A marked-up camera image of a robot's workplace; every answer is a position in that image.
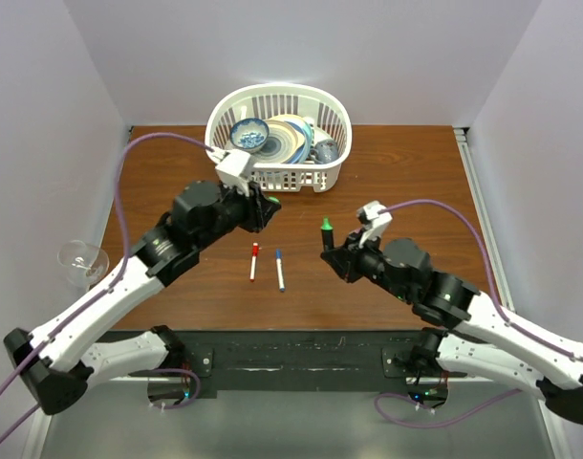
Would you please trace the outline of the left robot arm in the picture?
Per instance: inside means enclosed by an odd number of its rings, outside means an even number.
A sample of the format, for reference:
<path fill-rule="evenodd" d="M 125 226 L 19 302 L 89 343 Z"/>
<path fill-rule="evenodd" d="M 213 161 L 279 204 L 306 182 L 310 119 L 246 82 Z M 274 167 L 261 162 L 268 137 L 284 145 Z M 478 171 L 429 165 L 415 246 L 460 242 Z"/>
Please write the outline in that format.
<path fill-rule="evenodd" d="M 99 340 L 136 306 L 195 267 L 202 251 L 237 228 L 263 230 L 280 208 L 256 183 L 243 194 L 223 183 L 193 182 L 129 258 L 85 296 L 30 332 L 10 331 L 4 345 L 38 407 L 54 415 L 110 379 L 142 371 L 177 373 L 189 354 L 164 325 L 126 340 Z"/>

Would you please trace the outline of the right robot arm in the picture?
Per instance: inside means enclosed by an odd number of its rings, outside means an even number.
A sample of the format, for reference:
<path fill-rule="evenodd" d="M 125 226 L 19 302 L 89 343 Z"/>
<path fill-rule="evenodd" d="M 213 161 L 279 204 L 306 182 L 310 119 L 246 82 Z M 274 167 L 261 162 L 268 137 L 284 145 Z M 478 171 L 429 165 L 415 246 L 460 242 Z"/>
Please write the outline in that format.
<path fill-rule="evenodd" d="M 409 362 L 424 375 L 466 373 L 525 391 L 559 417 L 583 426 L 583 342 L 566 339 L 511 311 L 487 293 L 435 269 L 411 239 L 386 246 L 350 233 L 340 246 L 321 232 L 321 258 L 347 283 L 366 278 L 426 322 Z"/>

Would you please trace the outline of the white red marker pen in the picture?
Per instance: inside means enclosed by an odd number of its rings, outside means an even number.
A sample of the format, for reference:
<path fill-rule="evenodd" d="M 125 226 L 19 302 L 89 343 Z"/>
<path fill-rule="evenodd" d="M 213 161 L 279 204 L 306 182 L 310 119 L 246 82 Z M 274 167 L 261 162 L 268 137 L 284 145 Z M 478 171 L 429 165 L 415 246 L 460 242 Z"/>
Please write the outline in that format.
<path fill-rule="evenodd" d="M 257 256 L 253 255 L 250 263 L 249 281 L 254 282 L 256 276 Z"/>

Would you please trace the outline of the white blue marker pen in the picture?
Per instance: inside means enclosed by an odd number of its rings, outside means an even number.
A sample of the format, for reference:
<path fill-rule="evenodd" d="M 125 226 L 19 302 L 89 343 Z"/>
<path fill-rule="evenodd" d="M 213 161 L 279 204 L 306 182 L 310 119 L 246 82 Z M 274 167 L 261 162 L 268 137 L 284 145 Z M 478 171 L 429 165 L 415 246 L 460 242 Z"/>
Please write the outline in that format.
<path fill-rule="evenodd" d="M 286 290 L 286 284 L 285 284 L 285 279 L 284 279 L 282 259 L 277 258 L 275 261 L 275 265 L 276 265 L 278 289 L 280 292 L 283 293 Z"/>

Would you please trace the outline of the black green highlighter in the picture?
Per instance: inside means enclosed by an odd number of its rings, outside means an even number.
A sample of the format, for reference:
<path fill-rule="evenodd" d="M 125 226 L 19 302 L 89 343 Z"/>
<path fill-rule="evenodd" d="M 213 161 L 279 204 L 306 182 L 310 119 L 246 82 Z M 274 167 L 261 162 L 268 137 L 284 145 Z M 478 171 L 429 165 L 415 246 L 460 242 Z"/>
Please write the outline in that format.
<path fill-rule="evenodd" d="M 334 228 L 328 217 L 324 217 L 320 227 L 323 251 L 329 251 L 335 246 Z"/>

